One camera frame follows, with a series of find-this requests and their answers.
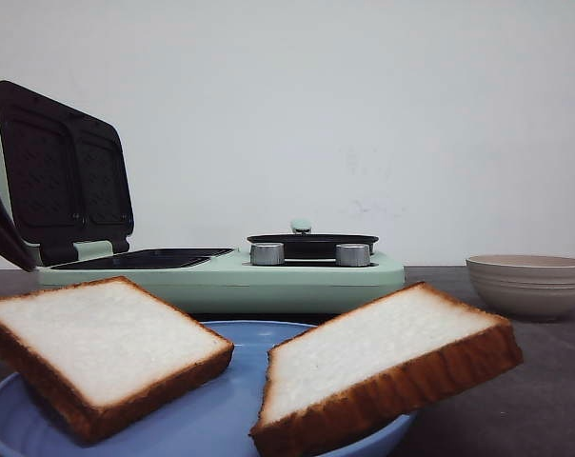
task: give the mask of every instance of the plate rim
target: plate rim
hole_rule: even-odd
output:
[[[207,326],[207,325],[224,325],[224,324],[262,324],[262,325],[268,325],[268,324],[272,324],[272,325],[280,325],[280,326],[286,326],[286,327],[300,327],[300,328],[315,328],[318,327],[314,324],[304,324],[304,323],[300,323],[300,322],[288,322],[288,321],[269,321],[269,320],[256,320],[256,319],[235,319],[235,320],[218,320],[218,321],[199,321],[200,324]],[[2,388],[4,388],[5,386],[7,386],[8,384],[14,382],[16,380],[17,377],[22,377],[23,376],[18,373],[18,372],[14,372],[11,373],[10,375],[8,375],[6,378],[4,378],[2,381],[0,381],[0,390]],[[412,421],[414,420],[414,418],[417,416],[418,411],[411,411],[409,413],[406,414],[401,414],[398,417],[396,417],[395,419],[393,419],[391,422],[389,422],[386,426],[376,430],[373,433],[370,433],[369,435],[365,436],[364,438],[351,443],[350,445],[344,446],[344,447],[339,447],[337,449],[331,450],[329,452],[326,452],[324,454],[320,454],[318,457],[335,457],[338,455],[341,455],[343,452],[357,452],[360,450],[363,450],[365,447],[371,446],[373,445],[377,440],[379,440],[381,437],[385,436],[387,433],[391,433],[393,431],[395,431],[395,429],[399,428],[399,427],[406,427],[405,432],[407,431],[407,429],[410,427],[410,424],[412,423]],[[0,456],[1,457],[25,457],[24,454],[17,452],[16,450],[8,447],[7,445],[4,444],[4,442],[2,440],[0,440]]]

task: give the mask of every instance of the blue plate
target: blue plate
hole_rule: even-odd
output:
[[[13,456],[231,456],[258,455],[248,436],[256,422],[267,369],[267,350],[310,326],[282,322],[205,323],[234,342],[218,378],[152,412],[116,435],[86,446],[17,374],[0,383],[0,455]],[[385,457],[402,439],[414,414],[326,457]]]

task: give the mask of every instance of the bowl rim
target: bowl rim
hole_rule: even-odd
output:
[[[512,262],[508,262],[505,259],[513,259]],[[523,259],[523,262],[517,262],[517,259]],[[568,265],[531,265],[525,259],[537,259],[537,260],[553,260],[553,261],[565,261]],[[554,255],[531,255],[531,254],[481,254],[472,255],[466,258],[467,264],[476,264],[484,266],[502,267],[502,268],[559,268],[559,269],[573,269],[575,268],[575,257],[562,257]]]

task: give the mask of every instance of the mint green sandwich maker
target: mint green sandwich maker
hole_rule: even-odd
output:
[[[374,250],[378,238],[315,234],[306,220],[290,234],[250,236],[248,249],[129,251],[133,213],[113,126],[2,81],[0,135],[13,243],[43,287],[126,276],[187,312],[340,313],[404,284],[404,267]]]

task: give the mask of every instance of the bread crust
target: bread crust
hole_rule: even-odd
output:
[[[67,288],[78,288],[109,281],[121,281],[132,287],[144,289],[135,285],[127,278],[109,278],[90,283],[82,283]],[[47,293],[36,291],[19,295],[27,297]],[[144,417],[165,403],[183,395],[189,390],[201,386],[206,381],[218,376],[228,366],[234,344],[213,330],[202,326],[192,319],[181,309],[163,302],[184,317],[201,326],[208,332],[213,333],[226,341],[226,345],[220,348],[207,359],[189,366],[183,367],[163,380],[151,384],[142,390],[124,398],[120,402],[109,406],[95,407],[90,405],[81,395],[77,388],[67,380],[61,372],[56,370],[48,361],[37,354],[32,348],[28,348],[8,328],[0,323],[0,357],[6,360],[16,371],[45,397],[50,404],[66,419],[75,434],[87,443],[93,443],[106,438],[117,431],[127,427],[132,422]]]
[[[388,368],[322,402],[268,423],[264,409],[265,402],[272,401],[270,391],[275,348],[271,349],[261,413],[249,433],[263,457],[317,455],[345,446],[384,427],[400,414],[481,384],[523,362],[523,354],[516,345],[507,319],[472,308],[426,283],[417,283],[393,293],[417,287],[440,294],[451,305],[465,308],[468,312],[483,313],[495,325]],[[376,299],[335,319],[345,319],[352,312],[385,298]]]

